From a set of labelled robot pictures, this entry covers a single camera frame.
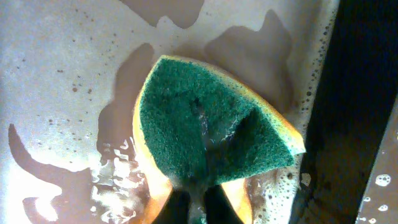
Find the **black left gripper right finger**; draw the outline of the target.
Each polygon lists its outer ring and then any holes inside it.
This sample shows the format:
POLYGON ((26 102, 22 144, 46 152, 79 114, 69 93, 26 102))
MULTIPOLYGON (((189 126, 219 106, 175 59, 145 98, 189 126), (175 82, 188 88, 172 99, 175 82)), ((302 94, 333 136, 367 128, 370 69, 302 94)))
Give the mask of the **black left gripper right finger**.
POLYGON ((243 224, 221 185, 210 187, 205 192, 205 209, 208 224, 243 224))

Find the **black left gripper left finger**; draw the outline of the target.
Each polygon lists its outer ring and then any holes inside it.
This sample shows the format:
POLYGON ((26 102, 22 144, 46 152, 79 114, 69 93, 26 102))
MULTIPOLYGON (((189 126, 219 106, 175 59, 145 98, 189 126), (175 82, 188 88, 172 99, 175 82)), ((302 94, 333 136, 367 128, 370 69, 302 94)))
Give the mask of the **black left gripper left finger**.
POLYGON ((183 190, 173 190, 170 197, 152 224, 187 224, 190 195, 183 190))

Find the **green and yellow scrub sponge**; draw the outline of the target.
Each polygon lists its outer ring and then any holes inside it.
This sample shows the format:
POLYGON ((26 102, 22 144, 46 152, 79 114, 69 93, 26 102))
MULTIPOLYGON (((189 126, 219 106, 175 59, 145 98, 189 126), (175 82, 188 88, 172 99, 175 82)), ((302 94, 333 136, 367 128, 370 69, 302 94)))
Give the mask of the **green and yellow scrub sponge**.
POLYGON ((137 96, 132 133, 150 198, 140 223, 164 213, 174 190, 189 195, 186 221, 208 223, 216 187, 233 218, 253 223, 248 179, 289 167, 302 135, 265 99, 205 62, 162 55, 137 96))

